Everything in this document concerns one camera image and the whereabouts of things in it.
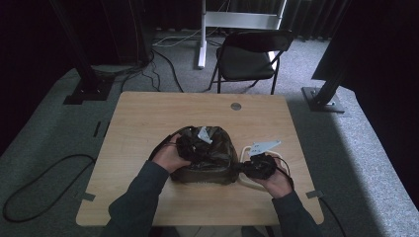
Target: chair seat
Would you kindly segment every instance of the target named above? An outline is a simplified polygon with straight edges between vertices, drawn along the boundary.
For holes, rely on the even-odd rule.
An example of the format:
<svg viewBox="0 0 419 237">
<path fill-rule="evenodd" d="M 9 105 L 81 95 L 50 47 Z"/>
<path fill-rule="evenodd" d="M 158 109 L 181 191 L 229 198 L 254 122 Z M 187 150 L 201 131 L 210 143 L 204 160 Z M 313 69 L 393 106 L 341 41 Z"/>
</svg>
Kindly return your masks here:
<svg viewBox="0 0 419 237">
<path fill-rule="evenodd" d="M 226 81 L 246 81 L 270 79 L 275 70 L 266 52 L 251 52 L 238 47 L 229 46 L 224 49 L 219 63 L 219 72 Z"/>
</svg>

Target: chair backrest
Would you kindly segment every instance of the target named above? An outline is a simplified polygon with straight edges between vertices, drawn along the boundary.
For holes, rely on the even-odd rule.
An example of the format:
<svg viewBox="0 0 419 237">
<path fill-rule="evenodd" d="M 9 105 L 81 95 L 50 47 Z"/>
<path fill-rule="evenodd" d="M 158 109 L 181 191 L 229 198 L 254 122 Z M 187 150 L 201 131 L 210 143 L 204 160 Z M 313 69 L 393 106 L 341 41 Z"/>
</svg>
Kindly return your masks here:
<svg viewBox="0 0 419 237">
<path fill-rule="evenodd" d="M 293 33 L 286 30 L 234 32 L 226 37 L 222 47 L 235 46 L 253 52 L 287 51 Z"/>
</svg>

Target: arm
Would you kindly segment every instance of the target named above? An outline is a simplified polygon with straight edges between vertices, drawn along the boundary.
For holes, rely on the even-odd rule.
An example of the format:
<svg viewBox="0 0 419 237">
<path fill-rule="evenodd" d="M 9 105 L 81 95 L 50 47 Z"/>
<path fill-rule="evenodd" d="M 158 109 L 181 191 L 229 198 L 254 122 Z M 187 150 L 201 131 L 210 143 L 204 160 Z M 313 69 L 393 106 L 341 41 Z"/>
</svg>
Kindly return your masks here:
<svg viewBox="0 0 419 237">
<path fill-rule="evenodd" d="M 285 171 L 281 162 L 275 160 L 277 166 Z M 280 220 L 283 236 L 323 236 L 283 173 L 277 170 L 268 180 L 252 180 L 262 185 L 273 197 L 272 203 Z"/>
<path fill-rule="evenodd" d="M 189 164 L 179 157 L 176 146 L 163 146 L 152 161 L 145 162 L 126 193 L 109 206 L 111 220 L 102 236 L 148 236 L 158 196 L 169 174 Z"/>
</svg>

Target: gray sleeve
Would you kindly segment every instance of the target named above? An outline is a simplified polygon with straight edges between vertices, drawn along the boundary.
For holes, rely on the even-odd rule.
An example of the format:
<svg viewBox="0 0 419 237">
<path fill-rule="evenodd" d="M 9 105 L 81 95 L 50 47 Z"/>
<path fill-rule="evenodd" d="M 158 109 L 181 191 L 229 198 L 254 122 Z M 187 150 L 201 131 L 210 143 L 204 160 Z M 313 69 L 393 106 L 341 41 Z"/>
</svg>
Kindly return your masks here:
<svg viewBox="0 0 419 237">
<path fill-rule="evenodd" d="M 305 210 L 295 191 L 272 199 L 285 237 L 323 236 L 311 215 Z"/>
<path fill-rule="evenodd" d="M 101 236 L 148 236 L 168 177 L 164 168 L 146 161 L 126 193 L 109 206 L 111 220 Z"/>
</svg>

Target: controller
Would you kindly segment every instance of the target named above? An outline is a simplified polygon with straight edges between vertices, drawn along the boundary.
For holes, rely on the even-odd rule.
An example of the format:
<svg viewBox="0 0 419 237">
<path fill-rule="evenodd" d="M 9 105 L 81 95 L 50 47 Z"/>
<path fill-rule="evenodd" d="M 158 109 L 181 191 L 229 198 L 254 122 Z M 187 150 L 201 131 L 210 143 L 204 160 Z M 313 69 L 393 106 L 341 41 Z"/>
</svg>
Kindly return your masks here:
<svg viewBox="0 0 419 237">
<path fill-rule="evenodd" d="M 187 161 L 198 162 L 201 160 L 199 155 L 200 150 L 197 150 L 197 147 L 194 146 L 193 141 L 188 136 L 181 136 L 176 139 L 176 146 L 178 148 L 178 154 L 180 157 L 184 158 Z"/>
<path fill-rule="evenodd" d="M 233 169 L 249 178 L 267 180 L 277 170 L 277 163 L 274 157 L 263 153 L 251 156 L 250 161 L 235 164 Z"/>
</svg>

